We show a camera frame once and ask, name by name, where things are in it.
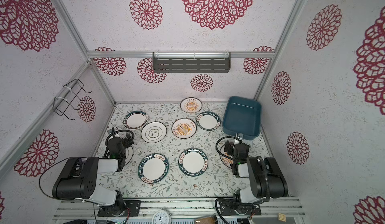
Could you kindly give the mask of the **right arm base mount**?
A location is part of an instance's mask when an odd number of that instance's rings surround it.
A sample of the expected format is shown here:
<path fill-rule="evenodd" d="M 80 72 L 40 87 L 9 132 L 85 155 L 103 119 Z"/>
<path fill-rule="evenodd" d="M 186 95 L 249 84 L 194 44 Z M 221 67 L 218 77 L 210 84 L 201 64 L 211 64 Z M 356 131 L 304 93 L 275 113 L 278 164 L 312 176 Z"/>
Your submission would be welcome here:
<path fill-rule="evenodd" d="M 259 216 L 259 205 L 238 203 L 229 199 L 216 199 L 216 206 L 222 216 Z"/>

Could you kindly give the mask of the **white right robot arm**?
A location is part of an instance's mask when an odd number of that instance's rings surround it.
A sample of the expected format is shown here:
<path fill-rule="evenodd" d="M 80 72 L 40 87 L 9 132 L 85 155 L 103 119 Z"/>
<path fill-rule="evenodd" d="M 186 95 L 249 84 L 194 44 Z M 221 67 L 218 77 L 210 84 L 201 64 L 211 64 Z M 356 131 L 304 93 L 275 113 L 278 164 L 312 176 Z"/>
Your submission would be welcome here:
<path fill-rule="evenodd" d="M 219 149 L 222 162 L 238 178 L 249 180 L 249 185 L 237 190 L 234 200 L 238 203 L 266 203 L 270 199 L 288 196 L 285 177 L 273 157 L 249 157 L 250 146 L 240 142 L 226 141 Z"/>

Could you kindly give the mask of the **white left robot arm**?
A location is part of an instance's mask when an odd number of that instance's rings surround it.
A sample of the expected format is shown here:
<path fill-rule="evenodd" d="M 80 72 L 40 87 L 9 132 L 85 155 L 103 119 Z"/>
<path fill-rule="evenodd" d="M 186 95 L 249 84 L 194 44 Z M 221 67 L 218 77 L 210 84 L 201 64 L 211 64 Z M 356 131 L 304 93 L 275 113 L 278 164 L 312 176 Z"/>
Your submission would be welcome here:
<path fill-rule="evenodd" d="M 52 189 L 52 197 L 63 201 L 84 201 L 98 205 L 100 217 L 129 216 L 122 193 L 97 184 L 99 175 L 120 172 L 129 163 L 134 133 L 113 127 L 105 142 L 105 153 L 99 157 L 70 157 Z"/>

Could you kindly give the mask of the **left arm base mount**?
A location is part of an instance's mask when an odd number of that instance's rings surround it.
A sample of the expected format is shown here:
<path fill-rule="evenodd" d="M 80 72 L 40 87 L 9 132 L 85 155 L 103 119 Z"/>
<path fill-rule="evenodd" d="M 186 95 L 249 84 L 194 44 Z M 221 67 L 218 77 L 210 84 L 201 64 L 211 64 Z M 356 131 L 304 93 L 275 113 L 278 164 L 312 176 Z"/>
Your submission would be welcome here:
<path fill-rule="evenodd" d="M 116 201 L 111 206 L 101 206 L 97 213 L 98 217 L 138 217 L 141 201 L 128 200 Z"/>

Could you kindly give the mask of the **orange sunburst plate back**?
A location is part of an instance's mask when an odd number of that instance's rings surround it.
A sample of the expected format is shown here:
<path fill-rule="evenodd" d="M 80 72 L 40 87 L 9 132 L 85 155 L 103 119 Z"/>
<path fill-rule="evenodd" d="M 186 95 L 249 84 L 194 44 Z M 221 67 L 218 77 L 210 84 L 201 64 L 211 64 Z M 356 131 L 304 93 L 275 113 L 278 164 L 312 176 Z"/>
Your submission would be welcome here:
<path fill-rule="evenodd" d="M 185 113 L 190 113 L 190 114 L 199 112 L 202 109 L 202 107 L 203 107 L 203 104 L 201 100 L 193 97 L 185 98 L 180 103 L 180 108 Z"/>

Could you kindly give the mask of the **orange sunburst plate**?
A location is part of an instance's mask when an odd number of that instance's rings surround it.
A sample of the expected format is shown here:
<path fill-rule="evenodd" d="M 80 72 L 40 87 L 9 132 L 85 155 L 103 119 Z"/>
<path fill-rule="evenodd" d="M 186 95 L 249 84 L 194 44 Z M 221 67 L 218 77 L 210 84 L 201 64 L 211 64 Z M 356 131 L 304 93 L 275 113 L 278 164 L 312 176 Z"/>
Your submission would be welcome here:
<path fill-rule="evenodd" d="M 232 164 L 234 163 L 233 160 L 227 158 L 228 156 L 231 157 L 231 158 L 234 158 L 233 155 L 234 155 L 234 152 L 235 152 L 235 148 L 234 148 L 234 145 L 235 144 L 238 144 L 239 142 L 238 141 L 222 141 L 219 143 L 219 150 L 220 150 L 220 153 L 222 153 L 223 155 L 220 155 L 220 159 L 222 161 L 222 163 L 228 167 L 228 168 L 232 168 Z"/>
<path fill-rule="evenodd" d="M 190 114 L 199 112 L 202 109 L 202 107 L 203 107 L 203 104 L 201 100 L 193 97 L 185 98 L 180 103 L 180 108 L 185 113 L 190 113 Z"/>
<path fill-rule="evenodd" d="M 196 123 L 188 118 L 176 120 L 171 127 L 172 133 L 175 137 L 180 139 L 188 139 L 196 134 Z"/>

